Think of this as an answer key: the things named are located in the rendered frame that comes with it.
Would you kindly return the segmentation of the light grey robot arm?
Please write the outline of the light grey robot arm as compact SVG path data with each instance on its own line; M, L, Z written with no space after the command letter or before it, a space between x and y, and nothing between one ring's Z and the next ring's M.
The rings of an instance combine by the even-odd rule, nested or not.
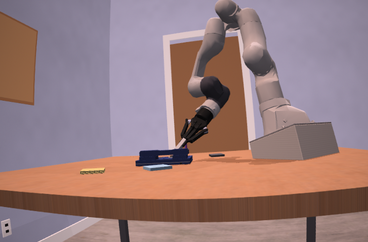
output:
M264 135L298 123L315 123L308 115L284 98L275 62L267 51L266 36L260 18L251 8L241 9L232 0L218 0L215 11L219 18L208 20L202 45L197 53L188 91L192 97L206 96L198 107L207 108L214 116L228 101L230 91L215 76L204 77L206 64L224 47L226 31L239 30L243 42L245 65L255 76L259 110L263 121ZM213 118L213 119L214 119Z

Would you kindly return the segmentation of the dark navy phone handset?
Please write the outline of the dark navy phone handset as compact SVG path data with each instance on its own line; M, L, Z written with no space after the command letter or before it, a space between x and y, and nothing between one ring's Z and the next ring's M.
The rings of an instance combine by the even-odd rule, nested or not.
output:
M186 155L189 154L188 148L172 149L172 150L148 150L140 151L140 157L158 156L158 155Z

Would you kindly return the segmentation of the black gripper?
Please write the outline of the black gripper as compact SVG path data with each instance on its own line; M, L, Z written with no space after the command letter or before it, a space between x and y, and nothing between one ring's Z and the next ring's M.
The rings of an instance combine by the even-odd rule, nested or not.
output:
M183 148L188 142L193 143L204 134L208 133L207 125L213 119L213 114L207 108L201 108L198 113L192 119L186 119L185 125L181 132L181 141L175 147L175 149ZM190 128L187 131L188 125L191 123ZM201 130L201 131L200 131ZM187 131L187 132L186 132ZM199 132L200 131L200 132Z

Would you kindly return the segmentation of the yellow sticky note pad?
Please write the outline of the yellow sticky note pad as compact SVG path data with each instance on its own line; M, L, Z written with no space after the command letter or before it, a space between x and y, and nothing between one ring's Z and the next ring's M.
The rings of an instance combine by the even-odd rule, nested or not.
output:
M92 168L92 169L82 169L80 174L100 174L104 173L105 168Z

